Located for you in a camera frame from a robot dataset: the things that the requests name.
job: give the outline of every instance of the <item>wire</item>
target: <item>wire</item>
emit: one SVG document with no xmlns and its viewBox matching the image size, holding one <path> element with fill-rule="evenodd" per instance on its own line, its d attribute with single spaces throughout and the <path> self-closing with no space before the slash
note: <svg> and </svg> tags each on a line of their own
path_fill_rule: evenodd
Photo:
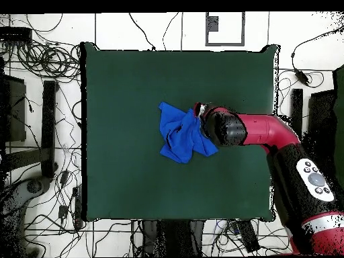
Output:
<svg viewBox="0 0 344 258">
<path fill-rule="evenodd" d="M 32 169 L 32 168 L 38 166 L 38 165 L 40 165 L 40 162 L 37 163 L 37 164 L 35 164 L 35 165 L 32 165 L 31 167 L 29 167 L 29 168 L 27 168 L 27 169 L 25 169 L 25 170 L 21 173 L 21 175 L 20 175 L 14 182 L 12 182 L 11 185 L 16 184 L 18 181 L 20 181 L 20 179 L 22 178 L 23 174 L 24 174 L 27 170 L 30 170 L 30 169 Z"/>
<path fill-rule="evenodd" d="M 216 228 L 219 226 L 218 225 L 218 223 L 220 222 L 221 220 L 216 220 L 216 226 L 215 226 L 215 230 L 216 230 Z M 242 242 L 241 240 L 235 240 L 235 239 L 233 239 L 233 238 L 231 238 L 230 237 L 230 235 L 235 235 L 235 234 L 229 234 L 228 232 L 231 232 L 231 229 L 230 229 L 230 220 L 225 220 L 226 221 L 226 226 L 224 226 L 223 228 L 221 228 L 221 231 L 220 231 L 220 233 L 219 234 L 216 234 L 216 233 L 213 233 L 213 235 L 216 235 L 216 237 L 215 237 L 215 239 L 214 239 L 214 241 L 213 241 L 213 243 L 211 243 L 211 244 L 208 244 L 208 245 L 203 245 L 203 247 L 207 247 L 207 246 L 211 246 L 212 248 L 211 248 L 211 252 L 210 252 L 210 256 L 213 256 L 213 253 L 214 253 L 214 249 L 215 249 L 215 247 L 218 249 L 218 256 L 223 256 L 223 254 L 225 254 L 225 253 L 231 253 L 231 252 L 235 252 L 235 251 L 240 251 L 241 252 L 241 255 L 242 256 L 245 256 L 245 254 L 243 253 L 243 249 L 245 249 L 245 246 L 244 245 L 237 245 L 237 243 L 235 242 L 235 241 L 240 241 L 240 242 Z M 285 230 L 285 228 L 279 228 L 279 229 L 277 229 L 277 230 L 274 230 L 274 231 L 270 231 L 270 229 L 269 229 L 269 231 L 270 231 L 270 233 L 268 234 L 268 235 L 266 235 L 266 236 L 259 236 L 259 235 L 257 235 L 258 237 L 261 237 L 261 238 L 259 238 L 258 239 L 258 241 L 261 241 L 261 240 L 263 240 L 263 239 L 266 239 L 267 237 L 274 237 L 274 238 L 278 238 L 278 239 L 280 239 L 280 237 L 288 237 L 288 236 L 277 236 L 277 235 L 275 235 L 275 232 L 278 232 L 278 231 L 280 231 L 280 230 Z M 226 238 L 226 242 L 224 243 L 222 240 L 221 240 L 221 238 L 222 237 L 225 237 Z M 234 249 L 229 249 L 229 250 L 227 250 L 226 248 L 227 248 L 227 246 L 228 246 L 228 242 L 231 242 L 233 245 L 235 245 L 235 247 L 236 248 L 234 248 Z M 282 240 L 281 240 L 281 242 L 286 246 L 285 248 L 279 248 L 279 247 L 270 247 L 270 248 L 267 248 L 266 247 L 266 249 L 268 249 L 268 250 L 274 250 L 274 249 L 276 249 L 276 250 L 285 250 L 285 249 L 289 249 L 289 245 L 290 245 L 290 240 L 288 239 L 288 244 L 286 245 Z"/>
<path fill-rule="evenodd" d="M 179 14 L 179 12 L 177 12 L 175 14 L 175 16 L 171 19 L 171 21 L 169 22 L 169 25 L 171 25 L 172 21 L 175 19 L 175 17 L 177 17 Z M 164 38 L 165 38 L 165 34 L 167 33 L 167 30 L 169 29 L 169 25 L 167 26 L 166 30 L 165 30 L 165 33 L 163 35 L 163 45 L 164 45 L 164 49 L 166 50 L 166 46 L 165 46 L 165 41 L 164 41 Z"/>
<path fill-rule="evenodd" d="M 73 238 L 72 239 L 72 241 L 68 244 L 68 245 L 66 245 L 66 247 L 61 251 L 61 253 L 60 253 L 60 255 L 59 256 L 57 256 L 57 257 L 55 257 L 55 258 L 61 258 L 62 257 L 62 255 L 65 255 L 65 254 L 67 254 L 67 252 L 66 253 L 64 253 L 64 251 L 67 249 L 67 247 L 69 246 L 69 245 L 72 245 L 73 244 L 73 242 L 74 241 L 76 241 L 77 239 L 78 239 L 78 241 L 69 249 L 69 251 L 68 252 L 70 252 L 71 251 L 71 249 L 73 248 L 73 247 L 75 247 L 76 245 L 77 245 L 77 243 L 81 240 L 81 237 L 83 236 L 83 234 L 81 235 L 81 236 L 77 236 L 77 237 L 75 237 L 75 238 Z"/>
<path fill-rule="evenodd" d="M 269 232 L 270 232 L 271 234 L 273 234 L 273 233 L 271 232 L 270 228 L 266 225 L 266 223 L 265 223 L 265 226 L 266 226 L 266 228 L 269 230 Z M 286 245 L 286 244 L 283 242 L 283 240 L 281 240 L 279 237 L 278 237 L 278 239 L 279 239 L 286 247 L 289 247 L 289 245 Z"/>
<path fill-rule="evenodd" d="M 282 95 L 282 100 L 281 100 L 281 102 L 279 103 L 278 108 L 279 108 L 279 112 L 280 112 L 282 115 L 284 115 L 285 117 L 287 117 L 287 115 L 285 115 L 285 113 L 283 113 L 283 111 L 282 111 L 282 104 L 283 104 L 283 102 L 284 102 L 284 99 L 287 98 L 287 96 L 289 95 L 290 87 L 293 86 L 293 85 L 295 85 L 297 82 L 299 82 L 299 80 L 297 79 L 297 80 L 295 80 L 295 81 L 292 83 L 292 81 L 291 81 L 289 78 L 287 78 L 287 77 L 285 77 L 285 78 L 283 78 L 283 79 L 280 79 L 281 75 L 282 75 L 283 73 L 286 73 L 286 72 L 293 72 L 293 73 L 295 73 L 295 71 L 291 71 L 291 70 L 282 71 L 282 72 L 279 74 L 279 76 L 278 76 L 278 91 L 279 91 L 279 92 L 281 93 L 281 95 Z M 321 86 L 321 85 L 324 83 L 325 77 L 324 77 L 324 74 L 323 74 L 322 72 L 320 72 L 320 71 L 315 71 L 315 72 L 311 72 L 311 73 L 305 73 L 306 76 L 309 76 L 309 77 L 310 77 L 310 83 L 313 82 L 313 78 L 312 78 L 312 75 L 313 75 L 313 74 L 320 74 L 321 77 L 322 77 L 322 80 L 321 80 L 321 82 L 320 82 L 318 85 L 316 85 L 316 86 L 310 86 L 310 85 L 307 85 L 307 86 L 310 87 L 310 88 L 317 88 L 317 87 Z M 289 85 L 288 85 L 287 87 L 283 88 L 283 89 L 280 89 L 280 84 L 281 84 L 281 82 L 282 82 L 283 80 L 289 81 Z M 288 91 L 287 91 L 287 93 L 284 95 L 282 91 L 284 91 L 284 90 L 286 90 L 286 89 L 287 89 Z"/>
<path fill-rule="evenodd" d="M 86 241 L 86 251 L 87 251 L 87 254 L 88 254 L 89 258 L 92 258 L 92 256 L 89 254 L 89 248 L 87 246 L 87 232 L 85 234 L 85 241 Z"/>
<path fill-rule="evenodd" d="M 60 20 L 58 21 L 58 23 L 57 23 L 52 29 L 50 29 L 50 30 L 42 31 L 42 30 L 37 30 L 37 29 L 34 29 L 34 28 L 32 28 L 32 29 L 35 30 L 35 31 L 37 31 L 37 32 L 51 32 L 51 31 L 55 30 L 55 29 L 57 28 L 58 25 L 60 25 L 60 22 L 62 21 L 62 17 L 63 17 L 63 14 L 61 14 L 61 18 L 60 18 Z M 30 23 L 27 14 L 26 14 L 26 20 L 28 21 L 29 25 L 32 27 L 32 24 Z"/>
<path fill-rule="evenodd" d="M 104 239 L 109 235 L 109 233 L 111 233 L 110 230 L 112 229 L 113 226 L 118 226 L 118 225 L 121 225 L 121 226 L 128 226 L 129 224 L 130 224 L 130 222 L 129 222 L 129 223 L 126 223 L 126 224 L 122 224 L 122 223 L 120 223 L 120 222 L 117 222 L 117 223 L 115 223 L 115 224 L 112 224 L 112 225 L 110 226 L 110 229 L 109 229 L 108 232 L 106 233 L 106 235 L 105 235 L 104 237 L 102 237 L 101 239 L 99 239 L 99 240 L 95 243 L 95 251 L 94 251 L 93 257 L 95 257 L 95 255 L 97 254 L 97 244 L 100 243 L 102 240 L 104 240 Z"/>
<path fill-rule="evenodd" d="M 63 94 L 63 97 L 64 97 L 65 100 L 66 100 L 66 103 L 67 103 L 67 105 L 68 105 L 69 110 L 70 110 L 71 113 L 73 114 L 73 110 L 72 110 L 71 106 L 69 105 L 69 102 L 68 102 L 68 100 L 67 100 L 67 97 L 66 97 L 65 93 L 63 92 L 63 90 L 61 89 L 61 87 L 60 87 L 60 90 L 61 90 L 61 92 L 62 92 L 62 94 Z"/>
<path fill-rule="evenodd" d="M 141 29 L 141 27 L 140 27 L 140 26 L 135 22 L 135 20 L 132 18 L 132 14 L 131 14 L 131 13 L 129 13 L 129 16 L 130 16 L 130 19 L 132 20 L 132 22 L 135 24 L 135 26 L 136 26 L 137 28 L 139 28 L 139 29 L 141 30 L 141 32 L 144 34 L 144 37 L 146 38 L 146 41 L 152 46 L 152 50 L 156 50 L 156 49 L 155 49 L 155 46 L 153 46 L 153 45 L 151 44 L 151 42 L 148 40 L 147 35 L 146 35 L 146 33 L 144 32 L 144 30 Z"/>
<path fill-rule="evenodd" d="M 79 46 L 73 46 L 71 52 L 68 52 L 65 48 L 51 45 L 41 44 L 35 40 L 30 44 L 17 45 L 18 62 L 26 70 L 41 78 L 53 78 L 61 83 L 76 80 L 80 75 Z"/>
<path fill-rule="evenodd" d="M 42 151 L 41 151 L 41 149 L 40 149 L 40 145 L 38 144 L 38 141 L 37 141 L 37 138 L 36 138 L 34 132 L 32 132 L 31 126 L 29 126 L 29 125 L 27 125 L 26 123 L 24 123 L 23 121 L 21 121 L 21 120 L 20 120 L 16 115 L 14 115 L 14 114 L 11 114 L 11 116 L 14 117 L 18 122 L 21 122 L 24 126 L 26 126 L 26 127 L 30 130 L 30 132 L 32 133 L 32 136 L 34 137 L 34 140 L 35 140 L 35 143 L 36 143 L 36 145 L 37 145 L 37 148 L 40 150 L 40 155 L 42 155 Z"/>
<path fill-rule="evenodd" d="M 301 45 L 303 45 L 303 44 L 305 44 L 305 43 L 307 43 L 307 42 L 310 42 L 310 41 L 312 41 L 312 40 L 316 40 L 317 38 L 326 36 L 326 35 L 328 35 L 328 34 L 335 34 L 335 33 L 339 32 L 339 31 L 342 30 L 342 29 L 344 29 L 344 25 L 341 26 L 341 27 L 339 27 L 339 28 L 337 28 L 337 29 L 335 29 L 335 30 L 332 30 L 332 31 L 329 31 L 329 32 L 325 32 L 325 33 L 323 33 L 323 34 L 321 34 L 321 35 L 319 35 L 319 36 L 316 36 L 316 37 L 314 37 L 314 38 L 311 38 L 310 40 L 306 40 L 306 41 L 301 42 L 300 44 L 298 44 L 298 45 L 295 47 L 295 49 L 294 49 L 294 51 L 293 51 L 293 53 L 292 53 L 292 65 L 293 65 L 294 70 L 297 70 L 297 68 L 296 68 L 295 65 L 294 65 L 294 57 L 295 57 L 296 49 L 297 49 L 299 46 L 301 46 Z"/>
<path fill-rule="evenodd" d="M 46 254 L 46 247 L 44 245 L 41 245 L 40 243 L 34 243 L 33 241 L 29 241 L 27 238 L 24 238 L 28 243 L 31 243 L 33 245 L 38 245 L 40 247 L 44 248 L 44 252 L 43 255 L 41 256 L 41 258 L 44 258 L 45 254 Z"/>
<path fill-rule="evenodd" d="M 75 115 L 75 113 L 74 113 L 74 108 L 75 108 L 75 106 L 76 106 L 77 104 L 79 104 L 79 103 L 81 103 L 81 100 L 78 101 L 77 103 L 75 103 L 75 104 L 73 105 L 73 107 L 72 107 L 72 115 L 73 115 L 74 118 L 76 118 L 76 119 L 78 119 L 78 120 L 81 120 L 81 118 L 76 117 L 76 115 Z"/>
</svg>

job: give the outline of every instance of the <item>blue towel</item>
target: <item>blue towel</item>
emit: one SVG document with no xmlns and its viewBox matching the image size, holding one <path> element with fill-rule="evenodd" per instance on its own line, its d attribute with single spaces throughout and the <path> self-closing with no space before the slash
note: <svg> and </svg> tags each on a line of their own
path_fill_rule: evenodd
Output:
<svg viewBox="0 0 344 258">
<path fill-rule="evenodd" d="M 165 145 L 160 153 L 177 161 L 188 163 L 192 157 L 192 150 L 209 157 L 218 151 L 216 146 L 202 135 L 201 122 L 194 116 L 194 111 L 187 113 L 165 102 L 160 103 L 161 110 L 160 133 Z"/>
</svg>

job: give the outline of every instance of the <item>green tabletop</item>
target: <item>green tabletop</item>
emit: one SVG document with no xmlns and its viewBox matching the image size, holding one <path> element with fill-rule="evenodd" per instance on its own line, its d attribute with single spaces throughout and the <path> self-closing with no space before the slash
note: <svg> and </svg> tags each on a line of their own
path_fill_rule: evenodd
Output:
<svg viewBox="0 0 344 258">
<path fill-rule="evenodd" d="M 162 101 L 183 111 L 225 104 L 239 113 L 273 109 L 277 46 L 262 52 L 96 50 L 85 44 L 87 219 L 271 219 L 270 174 L 259 146 L 160 155 Z"/>
</svg>

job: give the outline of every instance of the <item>black stand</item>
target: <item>black stand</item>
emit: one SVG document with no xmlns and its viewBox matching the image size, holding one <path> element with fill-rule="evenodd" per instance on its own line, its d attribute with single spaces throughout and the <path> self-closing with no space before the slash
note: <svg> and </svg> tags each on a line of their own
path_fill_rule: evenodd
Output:
<svg viewBox="0 0 344 258">
<path fill-rule="evenodd" d="M 205 221 L 142 221 L 142 257 L 201 257 Z"/>
<path fill-rule="evenodd" d="M 6 155 L 6 172 L 41 162 L 42 176 L 53 178 L 56 166 L 55 154 L 55 104 L 58 84 L 45 81 L 42 106 L 42 148 L 19 151 Z"/>
</svg>

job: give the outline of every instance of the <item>black cable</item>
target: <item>black cable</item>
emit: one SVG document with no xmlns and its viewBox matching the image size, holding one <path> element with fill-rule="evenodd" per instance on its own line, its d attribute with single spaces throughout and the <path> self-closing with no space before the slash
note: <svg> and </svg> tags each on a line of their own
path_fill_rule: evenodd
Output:
<svg viewBox="0 0 344 258">
<path fill-rule="evenodd" d="M 86 242 L 86 251 L 87 251 L 87 254 L 88 254 L 89 258 L 92 258 L 92 256 L 89 254 L 89 248 L 88 248 L 88 246 L 87 246 L 87 232 L 86 232 L 86 234 L 85 234 L 85 242 Z"/>
<path fill-rule="evenodd" d="M 261 248 L 262 248 L 262 249 L 266 249 L 266 250 L 265 250 L 265 256 L 267 256 L 267 251 L 273 251 L 273 252 L 276 253 L 276 254 L 281 254 L 280 252 L 275 251 L 275 250 L 273 250 L 273 249 L 268 249 L 267 247 L 262 247 L 262 246 L 261 246 Z"/>
<path fill-rule="evenodd" d="M 169 25 L 171 25 L 172 21 L 175 19 L 175 17 L 177 17 L 179 14 L 179 12 L 177 12 L 175 14 L 175 16 L 171 19 L 171 21 L 169 22 Z M 165 41 L 164 41 L 164 38 L 165 38 L 165 34 L 167 33 L 167 30 L 169 29 L 169 25 L 167 26 L 166 30 L 165 30 L 165 33 L 163 35 L 163 45 L 164 45 L 164 49 L 166 50 L 166 46 L 165 46 Z"/>
<path fill-rule="evenodd" d="M 245 257 L 244 253 L 242 252 L 241 248 L 229 237 L 229 240 L 235 245 L 235 247 L 240 251 L 241 255 Z"/>
<path fill-rule="evenodd" d="M 45 248 L 44 245 L 41 245 L 41 244 L 39 244 L 39 243 L 35 243 L 34 240 L 35 240 L 36 238 L 40 237 L 40 236 L 43 234 L 43 232 L 45 232 L 45 230 L 43 230 L 40 234 L 37 234 L 36 237 L 35 237 L 34 239 L 30 240 L 30 241 L 26 238 L 27 235 L 24 237 L 24 239 L 25 239 L 27 242 L 32 243 L 32 244 L 35 244 L 35 245 L 40 245 L 40 246 L 44 247 L 44 253 L 43 253 L 42 258 L 44 257 L 44 255 L 45 255 L 45 253 L 46 253 L 46 248 Z"/>
<path fill-rule="evenodd" d="M 36 30 L 37 32 L 51 32 L 51 31 L 55 30 L 55 29 L 58 27 L 58 25 L 60 25 L 60 22 L 62 21 L 62 17 L 63 17 L 63 14 L 61 14 L 61 18 L 60 18 L 60 20 L 58 21 L 58 23 L 57 23 L 52 29 L 50 29 L 50 30 L 46 30 L 46 31 L 37 30 L 37 29 L 35 29 L 35 30 Z M 26 14 L 26 20 L 28 21 L 29 25 L 32 26 L 32 24 L 31 24 L 30 21 L 29 21 L 29 17 L 28 17 L 27 14 Z"/>
<path fill-rule="evenodd" d="M 33 219 L 33 221 L 30 222 L 30 223 L 24 228 L 24 230 L 27 230 L 27 229 L 29 228 L 29 226 L 31 226 L 31 225 L 34 223 L 34 221 L 35 221 L 38 217 L 40 217 L 40 216 L 45 217 L 46 219 L 48 219 L 49 221 L 51 221 L 53 224 L 55 224 L 57 227 L 63 229 L 65 232 L 68 232 L 68 233 L 71 233 L 71 234 L 75 234 L 75 233 L 76 233 L 75 230 L 67 230 L 66 228 L 64 228 L 63 226 L 59 225 L 57 222 L 53 221 L 51 218 L 49 218 L 49 217 L 48 217 L 47 215 L 45 215 L 45 214 L 39 214 L 39 215 L 37 215 L 37 217 L 35 217 L 35 218 Z"/>
<path fill-rule="evenodd" d="M 69 253 L 71 252 L 71 250 L 72 250 L 72 248 L 75 246 L 73 246 L 73 242 L 74 242 L 74 240 L 72 241 L 72 243 L 71 243 L 71 248 L 68 250 L 68 254 L 66 255 L 66 257 L 65 258 L 67 258 L 68 257 L 68 255 L 69 255 Z"/>
<path fill-rule="evenodd" d="M 61 251 L 60 255 L 57 256 L 57 257 L 55 257 L 55 258 L 61 258 L 62 255 L 67 254 L 67 252 L 66 252 L 66 253 L 63 253 L 63 252 L 67 249 L 67 247 L 68 247 L 70 244 L 73 244 L 73 242 L 74 242 L 75 240 L 78 239 L 78 241 L 73 245 L 73 247 L 75 247 L 75 246 L 78 244 L 78 242 L 81 240 L 81 237 L 82 237 L 82 236 L 83 236 L 83 234 L 82 234 L 81 236 L 77 236 L 77 237 L 73 238 L 72 241 L 71 241 L 68 245 L 66 245 L 66 247 Z"/>
<path fill-rule="evenodd" d="M 269 232 L 271 233 L 271 234 L 273 234 L 272 232 L 271 232 L 271 230 L 270 230 L 270 228 L 266 225 L 266 223 L 265 223 L 265 226 L 266 226 L 266 228 L 269 230 Z M 281 240 L 279 237 L 277 237 L 286 247 L 289 247 L 289 244 L 288 245 L 286 245 L 284 242 L 283 242 L 283 240 Z"/>
<path fill-rule="evenodd" d="M 115 224 L 112 224 L 112 225 L 110 226 L 110 229 L 109 229 L 108 232 L 106 233 L 106 235 L 105 235 L 103 238 L 99 239 L 99 240 L 95 243 L 95 251 L 94 251 L 93 257 L 95 257 L 96 254 L 97 254 L 97 244 L 100 243 L 102 240 L 104 240 L 104 239 L 109 235 L 109 233 L 111 233 L 110 230 L 112 229 L 113 226 L 119 226 L 119 225 L 121 225 L 121 226 L 128 226 L 129 224 L 130 224 L 130 222 L 129 222 L 129 223 L 126 223 L 126 224 L 122 224 L 122 223 L 120 223 L 120 222 L 117 222 L 117 223 L 115 223 Z"/>
<path fill-rule="evenodd" d="M 63 234 L 66 234 L 67 232 L 63 232 L 61 234 L 58 233 L 50 233 L 50 234 L 40 234 L 41 237 L 59 237 Z M 37 234 L 26 234 L 24 237 L 36 237 L 38 236 Z"/>
<path fill-rule="evenodd" d="M 45 203 L 48 203 L 48 202 L 50 202 L 54 197 L 56 197 L 56 185 L 58 185 L 58 178 L 60 177 L 60 175 L 62 175 L 62 172 L 60 172 L 60 174 L 58 174 L 57 176 L 56 176 L 56 181 L 55 181 L 55 186 L 54 186 L 54 195 L 49 199 L 49 200 L 47 200 L 47 201 L 45 201 L 45 202 L 42 202 L 42 203 L 38 203 L 38 204 L 36 204 L 35 206 L 28 206 L 28 208 L 35 208 L 36 206 L 38 206 L 38 205 L 42 205 L 42 204 L 45 204 Z"/>
<path fill-rule="evenodd" d="M 34 134 L 34 132 L 32 132 L 32 129 L 31 129 L 31 126 L 29 126 L 29 125 L 27 125 L 26 123 L 24 123 L 23 121 L 21 121 L 16 115 L 14 115 L 14 114 L 11 114 L 11 116 L 12 117 L 14 117 L 18 122 L 21 122 L 24 126 L 26 126 L 29 130 L 30 130 L 30 132 L 32 133 L 32 136 L 34 137 L 34 140 L 35 140 L 35 143 L 36 143 L 36 145 L 37 145 L 37 148 L 40 150 L 40 156 L 42 155 L 42 151 L 41 151 L 41 149 L 40 149 L 40 146 L 39 146 L 39 144 L 38 144 L 38 141 L 37 141 L 37 139 L 36 139 L 36 136 L 35 136 L 35 134 Z"/>
<path fill-rule="evenodd" d="M 76 119 L 78 119 L 78 120 L 81 120 L 81 118 L 76 117 L 76 115 L 75 115 L 75 113 L 74 113 L 74 108 L 75 108 L 75 106 L 76 106 L 77 104 L 79 104 L 79 103 L 81 103 L 81 100 L 78 101 L 77 103 L 75 103 L 75 104 L 73 105 L 73 107 L 72 107 L 72 115 L 73 115 L 74 118 L 76 118 Z"/>
<path fill-rule="evenodd" d="M 140 27 L 140 26 L 135 22 L 135 20 L 132 18 L 132 14 L 131 14 L 131 13 L 129 13 L 129 16 L 130 16 L 130 19 L 132 20 L 132 22 L 135 24 L 135 26 L 136 26 L 137 28 L 139 28 L 139 29 L 141 30 L 141 32 L 144 34 L 144 37 L 146 38 L 146 41 L 152 46 L 152 50 L 156 50 L 156 49 L 155 49 L 155 46 L 153 46 L 153 45 L 151 44 L 151 42 L 148 40 L 147 35 L 146 35 L 146 33 L 144 32 L 144 30 L 141 29 L 141 27 Z"/>
<path fill-rule="evenodd" d="M 71 52 L 68 52 L 60 46 L 50 45 L 33 40 L 31 44 L 17 46 L 18 62 L 26 70 L 41 78 L 53 78 L 61 83 L 77 79 L 80 75 L 79 46 L 73 46 Z M 78 58 L 72 55 L 74 50 Z"/>
<path fill-rule="evenodd" d="M 68 108 L 69 108 L 69 110 L 71 111 L 71 113 L 73 114 L 73 111 L 72 111 L 72 108 L 71 108 L 71 106 L 69 105 L 69 102 L 68 102 L 68 100 L 67 100 L 67 97 L 66 97 L 66 95 L 65 95 L 65 93 L 63 92 L 63 90 L 60 88 L 60 90 L 61 90 L 61 92 L 62 92 L 62 94 L 63 94 L 63 97 L 65 98 L 65 100 L 66 100 L 66 103 L 67 103 L 67 105 L 68 105 Z"/>
<path fill-rule="evenodd" d="M 43 252 L 43 255 L 41 256 L 41 258 L 43 258 L 44 256 L 45 256 L 45 254 L 46 254 L 46 247 L 44 246 L 44 245 L 41 245 L 40 243 L 35 243 L 35 242 L 33 242 L 33 241 L 29 241 L 28 239 L 26 239 L 26 238 L 24 238 L 28 243 L 31 243 L 31 244 L 33 244 L 33 245 L 38 245 L 38 246 L 40 246 L 40 247 L 43 247 L 44 248 L 44 252 Z"/>
<path fill-rule="evenodd" d="M 140 220 L 131 220 L 130 221 L 130 232 L 131 232 L 131 235 L 130 235 L 130 244 L 129 244 L 129 252 L 130 252 L 130 245 L 132 245 L 132 256 L 135 257 L 135 251 L 138 250 L 138 247 L 135 245 L 135 242 L 134 242 L 134 235 L 137 233 L 138 229 L 139 229 L 139 226 L 137 226 L 136 230 L 134 231 L 134 223 L 135 222 L 140 222 Z"/>
<path fill-rule="evenodd" d="M 293 82 L 293 83 L 292 83 L 292 81 L 291 81 L 289 78 L 287 78 L 287 77 L 285 77 L 285 78 L 283 78 L 283 79 L 280 79 L 281 75 L 282 75 L 283 73 L 285 73 L 285 72 L 293 72 L 293 73 L 295 73 L 295 71 L 289 71 L 289 70 L 287 70 L 287 71 L 282 71 L 282 72 L 278 75 L 278 91 L 279 91 L 279 92 L 281 93 L 281 95 L 282 95 L 282 100 L 281 100 L 281 102 L 279 103 L 278 108 L 279 108 L 279 111 L 280 111 L 280 113 L 281 113 L 282 115 L 287 116 L 287 115 L 285 115 L 285 114 L 282 112 L 281 107 L 282 107 L 282 104 L 283 104 L 283 102 L 284 102 L 284 99 L 287 98 L 287 96 L 289 95 L 290 87 L 293 86 L 293 85 L 295 85 L 297 82 L 299 82 L 299 79 L 297 79 L 297 80 L 296 80 L 295 82 Z M 312 81 L 313 81 L 313 80 L 312 80 L 312 75 L 311 75 L 311 74 L 315 74 L 315 73 L 318 73 L 318 74 L 321 75 L 322 81 L 321 81 L 317 86 L 310 86 L 310 85 L 308 84 L 307 86 L 310 87 L 310 88 L 317 88 L 317 87 L 321 86 L 321 85 L 324 83 L 325 78 L 324 78 L 323 73 L 320 72 L 320 71 L 315 71 L 315 72 L 311 72 L 311 73 L 305 73 L 306 76 L 310 76 L 310 78 L 311 78 L 311 82 L 310 82 L 310 83 L 312 83 Z M 289 85 L 288 85 L 286 88 L 280 89 L 280 84 L 281 84 L 281 82 L 282 82 L 283 80 L 288 80 L 288 81 L 289 81 Z M 286 90 L 286 89 L 288 89 L 288 91 L 287 91 L 287 93 L 284 95 L 282 91 L 284 91 L 284 90 Z"/>
<path fill-rule="evenodd" d="M 332 31 L 329 31 L 329 32 L 325 32 L 325 33 L 323 33 L 323 34 L 321 34 L 321 35 L 319 35 L 319 36 L 316 36 L 316 37 L 314 37 L 314 38 L 311 38 L 310 40 L 306 40 L 306 41 L 302 42 L 301 44 L 298 44 L 298 45 L 295 47 L 295 49 L 294 49 L 294 51 L 293 51 L 293 53 L 292 53 L 292 65 L 293 65 L 294 70 L 295 70 L 295 71 L 298 71 L 298 69 L 297 69 L 297 68 L 295 67 L 295 65 L 294 65 L 294 57 L 295 57 L 296 49 L 297 49 L 299 46 L 301 46 L 301 45 L 303 45 L 303 44 L 305 44 L 305 43 L 307 43 L 307 42 L 310 42 L 310 41 L 312 41 L 312 40 L 316 40 L 317 38 L 326 36 L 326 35 L 328 35 L 328 34 L 335 34 L 335 33 L 339 32 L 340 30 L 343 30 L 343 29 L 344 29 L 344 25 L 341 26 L 341 27 L 339 27 L 339 28 L 337 28 L 337 29 L 335 29 L 335 30 L 332 30 Z"/>
</svg>

